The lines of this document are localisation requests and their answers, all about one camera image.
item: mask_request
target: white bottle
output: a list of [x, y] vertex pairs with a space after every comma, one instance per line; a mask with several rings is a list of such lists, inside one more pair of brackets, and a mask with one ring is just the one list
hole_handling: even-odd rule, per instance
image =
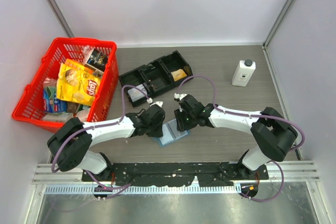
[[254, 70], [256, 70], [256, 63], [251, 60], [239, 61], [238, 67], [232, 78], [233, 86], [245, 87], [250, 80]]

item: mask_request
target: lays chip bag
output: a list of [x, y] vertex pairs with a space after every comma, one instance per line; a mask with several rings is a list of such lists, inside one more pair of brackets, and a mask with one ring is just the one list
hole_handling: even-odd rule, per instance
[[58, 73], [56, 97], [59, 100], [92, 106], [99, 85], [98, 77], [62, 63]]

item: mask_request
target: red plastic basket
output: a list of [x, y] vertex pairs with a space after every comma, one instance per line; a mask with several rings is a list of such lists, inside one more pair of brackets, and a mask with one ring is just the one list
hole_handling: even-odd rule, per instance
[[44, 116], [43, 81], [46, 77], [57, 79], [60, 64], [64, 63], [67, 58], [81, 61], [83, 59], [81, 50], [86, 45], [109, 55], [109, 61], [99, 90], [90, 109], [88, 122], [98, 122], [106, 119], [118, 83], [118, 66], [115, 57], [117, 46], [111, 41], [89, 38], [56, 38], [52, 42], [47, 53], [41, 59], [41, 65], [33, 81], [25, 87], [24, 93], [12, 114], [13, 119], [32, 123], [50, 132], [56, 132], [63, 126], [63, 123], [41, 120]]

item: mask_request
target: black bottle cap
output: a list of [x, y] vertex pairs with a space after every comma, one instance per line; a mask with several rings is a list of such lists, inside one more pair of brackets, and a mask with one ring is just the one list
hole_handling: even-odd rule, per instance
[[250, 67], [250, 66], [252, 66], [252, 64], [253, 64], [253, 61], [251, 61], [251, 60], [245, 60], [245, 62], [244, 62], [244, 65], [246, 67]]

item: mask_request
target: black mounting plate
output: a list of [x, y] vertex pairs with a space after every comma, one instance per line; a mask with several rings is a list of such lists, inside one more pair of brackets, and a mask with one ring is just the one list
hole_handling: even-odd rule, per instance
[[[197, 176], [199, 186], [231, 186], [235, 180], [255, 180], [256, 176], [242, 178], [235, 171], [237, 163], [199, 162], [199, 163], [114, 163], [115, 184], [131, 183], [132, 186], [189, 186]], [[258, 179], [268, 179], [266, 165], [256, 171]], [[110, 175], [104, 181], [112, 180]], [[89, 175], [83, 172], [83, 182], [91, 182]]]

